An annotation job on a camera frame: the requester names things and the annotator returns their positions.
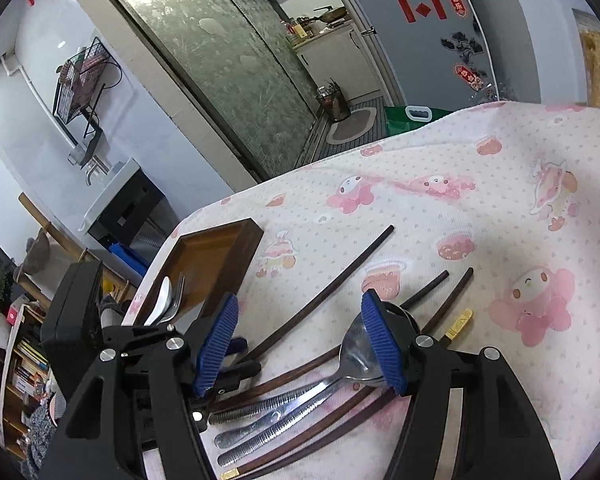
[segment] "tiled floor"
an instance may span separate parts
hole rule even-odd
[[[365,144],[374,142],[375,140],[384,139],[386,137],[386,117],[384,115],[384,99],[382,97],[377,97],[369,101],[364,101],[353,105],[351,107],[351,110],[357,110],[359,108],[367,107],[373,107],[377,111],[376,122],[371,127],[371,129],[363,136],[358,137],[357,139],[353,139],[347,142],[346,144],[339,144],[337,146],[334,146],[333,144],[328,144],[323,139],[322,146],[318,150],[318,156],[315,160],[321,160],[323,158],[327,158],[328,156],[335,155],[336,153],[346,152],[347,150],[351,150],[352,148],[364,146]]]

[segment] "ceiling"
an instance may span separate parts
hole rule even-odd
[[[0,56],[13,53],[24,0],[11,0],[0,16]]]

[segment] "wooden chopstick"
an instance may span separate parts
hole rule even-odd
[[[411,296],[408,300],[406,300],[403,304],[400,305],[403,309],[408,309],[422,300],[427,294],[429,294],[432,290],[434,290],[440,283],[442,283],[447,277],[449,273],[447,270],[444,270],[441,274],[436,276],[433,280],[431,280],[427,285],[421,288],[418,292],[416,292],[413,296]],[[215,402],[213,405],[213,412],[225,412],[227,410],[236,410],[237,408],[242,408],[243,406],[248,406],[251,404],[253,399],[264,395],[272,390],[280,388],[285,384],[290,383],[291,381],[295,381],[297,378],[300,378],[305,373],[314,370],[318,366],[322,366],[326,362],[338,356],[340,353],[340,345],[332,348],[328,352],[325,352],[321,356],[305,363],[298,368],[294,368],[293,370],[289,370],[288,372],[279,375],[265,383],[259,384],[254,388],[250,388],[240,394],[234,395],[233,397],[229,397],[228,399],[220,400]]]
[[[261,357],[264,352],[269,350],[273,345],[275,345],[278,341],[280,341],[286,334],[291,332],[305,317],[311,314],[318,306],[326,300],[331,294],[333,294],[339,287],[344,283],[344,281],[352,275],[356,270],[360,268],[360,266],[368,259],[371,254],[384,242],[391,233],[393,233],[395,227],[389,225],[387,229],[385,229],[382,234],[376,238],[365,251],[360,254],[353,262],[344,269],[336,278],[327,285],[323,290],[321,290],[318,295],[313,298],[309,303],[307,303],[300,312],[295,314],[289,321],[287,321],[283,326],[277,329],[273,334],[267,337],[262,343],[256,346],[253,350],[251,350],[245,357],[243,357],[240,362],[247,361],[249,359],[257,359]]]
[[[448,312],[448,310],[453,305],[453,302],[459,297],[460,292],[467,286],[469,279],[460,280],[459,284],[456,288],[451,292],[451,295],[445,300],[445,302],[440,306],[440,308],[436,311],[436,313],[432,316],[432,320],[437,319],[440,320],[444,316],[444,312]],[[453,339],[458,335],[458,333],[466,326],[468,321],[471,319],[473,313],[470,309],[466,309],[460,317],[453,323],[452,327],[446,332],[445,338],[440,340],[440,344],[444,348],[448,348],[451,345]],[[437,327],[436,322],[435,326],[431,327],[431,330],[435,330]],[[360,390],[355,396],[351,397],[347,402],[338,407],[336,410],[331,412],[329,415],[325,416],[320,422],[314,424],[308,430],[303,431],[298,436],[295,436],[293,439],[285,442],[281,446],[278,446],[276,449],[269,451],[268,453],[258,457],[255,460],[252,460],[246,463],[243,466],[229,469],[225,473],[221,475],[221,480],[229,480],[232,478],[237,478],[237,480],[254,480],[256,478],[260,478],[266,474],[272,473],[281,469],[287,465],[290,465],[298,460],[305,458],[308,455],[311,455],[315,451],[322,449],[325,446],[328,446],[331,442],[339,439],[341,436],[349,433],[350,431],[355,430],[358,426],[369,420],[372,416],[382,410],[386,405],[388,405],[395,397],[394,391],[387,390],[384,394],[370,403],[366,408],[361,410],[359,413],[351,417],[348,421],[344,422],[342,425],[337,427],[335,430],[329,432],[322,438],[316,440],[314,443],[309,444],[306,447],[303,447],[301,450],[296,451],[295,453],[284,457],[278,462],[271,463],[273,460],[290,453],[291,451],[297,449],[299,446],[302,446],[305,442],[316,436],[317,434],[323,432],[328,427],[336,423],[339,419],[341,419],[348,411],[352,410],[355,406],[357,406],[362,400],[364,400],[373,390],[369,386],[366,386],[362,390]]]

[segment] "white cabinet door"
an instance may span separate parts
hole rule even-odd
[[[380,89],[360,44],[353,28],[342,27],[298,48],[298,57],[318,86],[333,79],[351,100]]]

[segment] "metal screw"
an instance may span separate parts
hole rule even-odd
[[[103,363],[108,361],[113,361],[116,358],[116,351],[113,348],[105,348],[102,352],[100,352],[100,360]]]
[[[500,358],[500,352],[489,346],[484,349],[484,356],[491,361],[497,361]]]
[[[433,339],[430,338],[428,335],[419,335],[416,338],[416,345],[421,346],[423,348],[429,348],[430,346],[433,346]]]
[[[184,339],[181,337],[172,337],[167,341],[167,348],[169,350],[178,350],[184,346]]]

